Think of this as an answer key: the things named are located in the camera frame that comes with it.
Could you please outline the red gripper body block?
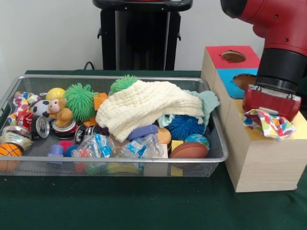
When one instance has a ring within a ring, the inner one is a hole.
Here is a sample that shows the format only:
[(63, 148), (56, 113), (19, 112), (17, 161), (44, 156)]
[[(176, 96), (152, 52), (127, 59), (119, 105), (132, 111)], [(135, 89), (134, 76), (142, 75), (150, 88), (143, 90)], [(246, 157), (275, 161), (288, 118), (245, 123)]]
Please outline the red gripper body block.
[(293, 121), (301, 107), (301, 97), (250, 84), (244, 93), (243, 110), (260, 109)]

